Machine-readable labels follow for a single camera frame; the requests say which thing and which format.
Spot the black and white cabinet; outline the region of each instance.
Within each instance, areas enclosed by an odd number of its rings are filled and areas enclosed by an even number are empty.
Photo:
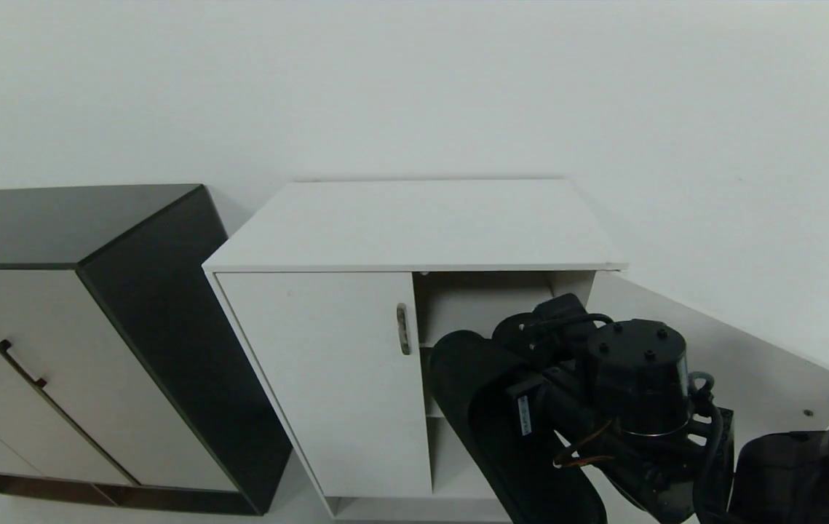
[[[201,270],[204,186],[0,191],[0,491],[262,514],[291,452]]]

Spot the metal handle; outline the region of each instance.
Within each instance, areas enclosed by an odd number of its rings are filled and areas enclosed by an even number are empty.
[[[394,309],[394,315],[398,321],[398,342],[401,343],[401,354],[411,354],[411,344],[408,341],[408,309],[404,304],[398,304]]]

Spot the white wall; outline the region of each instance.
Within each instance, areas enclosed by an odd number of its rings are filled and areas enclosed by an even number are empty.
[[[829,4],[0,2],[0,188],[200,181],[235,230],[463,175],[573,177],[638,282],[829,362]]]

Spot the cabinet top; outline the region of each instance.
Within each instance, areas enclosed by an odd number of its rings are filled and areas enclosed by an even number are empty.
[[[289,183],[207,271],[535,271],[627,263],[566,180]]]
[[[0,190],[0,268],[65,268],[201,188],[85,186]]]

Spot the white cabinet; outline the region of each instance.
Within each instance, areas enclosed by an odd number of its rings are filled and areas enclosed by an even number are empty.
[[[440,336],[490,336],[564,293],[681,329],[690,363],[730,382],[716,398],[736,409],[740,442],[829,424],[829,370],[651,294],[626,266],[563,180],[291,183],[204,264],[338,520],[508,521],[421,366]],[[756,364],[780,377],[747,384]],[[767,401],[747,407],[754,397]],[[630,505],[591,477],[624,520]]]

